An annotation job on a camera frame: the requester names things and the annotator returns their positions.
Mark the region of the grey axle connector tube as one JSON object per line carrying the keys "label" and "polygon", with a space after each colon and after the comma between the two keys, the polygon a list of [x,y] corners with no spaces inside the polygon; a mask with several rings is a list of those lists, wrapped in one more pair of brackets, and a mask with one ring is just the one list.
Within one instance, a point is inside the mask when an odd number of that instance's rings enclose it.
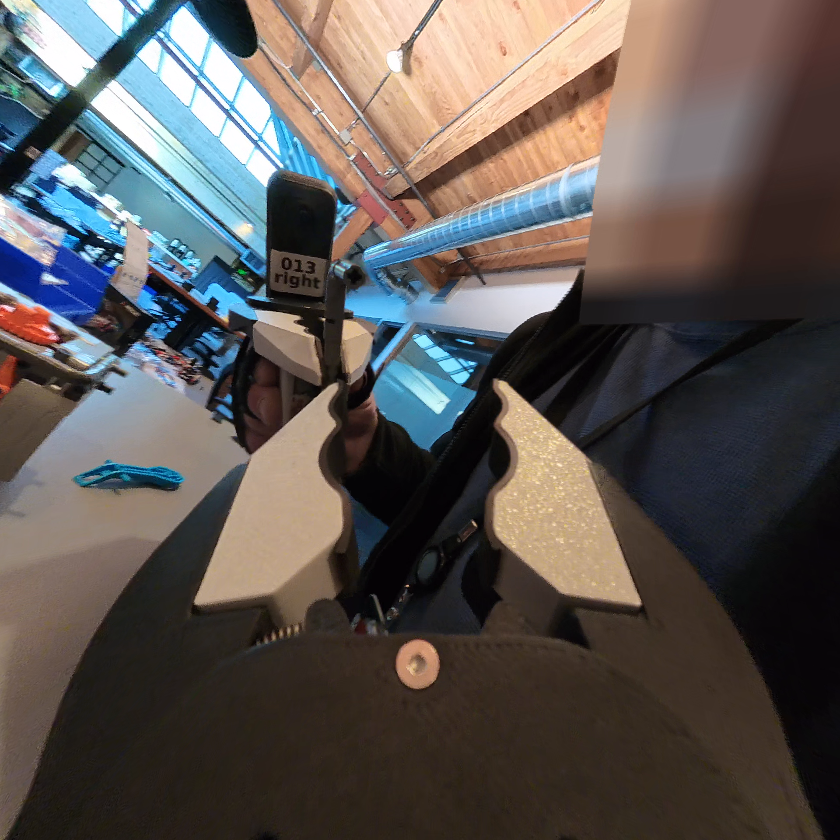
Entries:
{"label": "grey axle connector tube", "polygon": [[342,340],[345,286],[340,280],[330,281],[324,300],[322,328],[322,386],[343,381]]}

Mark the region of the black badge reel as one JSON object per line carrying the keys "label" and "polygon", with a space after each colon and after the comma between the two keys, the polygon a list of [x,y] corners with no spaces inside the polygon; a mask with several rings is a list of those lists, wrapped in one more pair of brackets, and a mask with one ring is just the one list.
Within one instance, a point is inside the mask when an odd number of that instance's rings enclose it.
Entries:
{"label": "black badge reel", "polygon": [[430,592],[443,583],[453,563],[478,532],[480,524],[480,520],[471,519],[457,532],[425,549],[409,577],[414,593]]}

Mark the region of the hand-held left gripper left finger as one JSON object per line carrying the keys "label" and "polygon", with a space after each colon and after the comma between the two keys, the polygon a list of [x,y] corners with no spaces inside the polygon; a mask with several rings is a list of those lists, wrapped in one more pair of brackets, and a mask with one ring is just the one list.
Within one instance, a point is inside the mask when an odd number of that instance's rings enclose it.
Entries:
{"label": "hand-held left gripper left finger", "polygon": [[360,570],[350,499],[340,484],[339,410],[329,385],[254,453],[219,534],[194,606],[263,608],[278,627],[302,624]]}

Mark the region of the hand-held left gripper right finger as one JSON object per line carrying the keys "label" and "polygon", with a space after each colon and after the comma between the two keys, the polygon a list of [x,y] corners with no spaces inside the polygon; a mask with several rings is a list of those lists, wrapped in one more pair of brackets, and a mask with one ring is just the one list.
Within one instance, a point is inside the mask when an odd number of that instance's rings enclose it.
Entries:
{"label": "hand-held left gripper right finger", "polygon": [[519,395],[495,380],[494,430],[508,465],[486,499],[499,552],[494,587],[541,634],[575,607],[637,615],[643,602],[589,460]]}

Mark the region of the person's right forearm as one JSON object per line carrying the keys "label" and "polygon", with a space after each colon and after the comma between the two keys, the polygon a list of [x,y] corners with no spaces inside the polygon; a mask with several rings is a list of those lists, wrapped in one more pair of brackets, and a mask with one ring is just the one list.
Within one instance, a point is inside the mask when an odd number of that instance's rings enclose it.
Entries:
{"label": "person's right forearm", "polygon": [[432,472],[455,431],[452,427],[430,449],[424,449],[402,426],[379,414],[361,466],[344,481],[346,490],[373,517],[392,525]]}

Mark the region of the black boom pole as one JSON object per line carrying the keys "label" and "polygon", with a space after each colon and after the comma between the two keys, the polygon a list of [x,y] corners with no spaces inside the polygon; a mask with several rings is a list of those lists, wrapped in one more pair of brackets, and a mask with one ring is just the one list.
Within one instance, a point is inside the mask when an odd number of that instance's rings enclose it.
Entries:
{"label": "black boom pole", "polygon": [[[29,169],[86,111],[92,100],[139,54],[146,43],[163,28],[184,1],[155,1],[137,17],[129,30],[115,41],[89,70],[79,85],[69,89],[52,109],[22,138],[2,160],[3,194],[22,181]],[[257,50],[257,33],[246,1],[192,2],[196,15],[209,34],[229,54],[252,57]]]}

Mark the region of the blue parts bin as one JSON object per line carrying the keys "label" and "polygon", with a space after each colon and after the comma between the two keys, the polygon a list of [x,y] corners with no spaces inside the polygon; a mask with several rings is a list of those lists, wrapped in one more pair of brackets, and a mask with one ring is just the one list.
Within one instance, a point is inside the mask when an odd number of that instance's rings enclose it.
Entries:
{"label": "blue parts bin", "polygon": [[45,267],[20,248],[1,242],[1,282],[36,304],[83,326],[98,313],[110,276],[68,248]]}

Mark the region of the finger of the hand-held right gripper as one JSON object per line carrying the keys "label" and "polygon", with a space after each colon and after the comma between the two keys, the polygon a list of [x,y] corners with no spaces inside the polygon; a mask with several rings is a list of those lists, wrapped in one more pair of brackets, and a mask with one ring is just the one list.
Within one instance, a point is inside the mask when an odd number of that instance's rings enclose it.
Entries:
{"label": "finger of the hand-held right gripper", "polygon": [[359,382],[371,362],[371,332],[356,320],[344,320],[341,342],[341,363],[348,385]]}
{"label": "finger of the hand-held right gripper", "polygon": [[258,313],[253,325],[257,355],[311,385],[322,385],[320,340],[291,313]]}

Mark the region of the person in blue jacket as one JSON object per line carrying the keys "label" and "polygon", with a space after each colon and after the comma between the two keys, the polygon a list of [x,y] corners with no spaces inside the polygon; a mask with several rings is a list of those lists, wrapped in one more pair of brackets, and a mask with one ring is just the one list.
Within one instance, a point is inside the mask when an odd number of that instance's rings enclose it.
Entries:
{"label": "person in blue jacket", "polygon": [[[526,321],[500,346],[482,375],[475,398],[455,421],[455,435],[444,453],[373,549],[362,573],[359,598],[375,595],[385,610],[394,608],[394,629],[418,626],[446,633],[475,633],[497,599],[490,592],[489,561],[480,555],[478,536],[469,540],[436,589],[414,593],[409,584],[414,564],[428,546],[457,532],[469,520],[480,520],[487,493],[504,470],[504,447],[493,441],[498,401],[492,393],[492,381],[509,382],[560,430],[572,397],[580,395],[595,367],[632,327],[685,323],[581,324],[583,277],[580,270],[554,310]],[[798,322],[812,320],[838,318],[746,322],[754,325],[750,332],[681,375],[665,388],[665,393],[717,362],[751,349]],[[838,669],[830,668],[828,657],[820,657],[808,674],[800,671],[793,679],[772,683],[753,660],[780,714],[822,834],[838,838]]]}

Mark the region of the silver air duct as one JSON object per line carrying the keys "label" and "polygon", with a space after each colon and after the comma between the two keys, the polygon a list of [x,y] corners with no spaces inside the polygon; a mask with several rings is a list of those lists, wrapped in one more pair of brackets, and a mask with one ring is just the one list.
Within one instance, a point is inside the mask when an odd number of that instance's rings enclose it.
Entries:
{"label": "silver air duct", "polygon": [[487,198],[367,248],[363,267],[377,270],[592,215],[600,156]]}

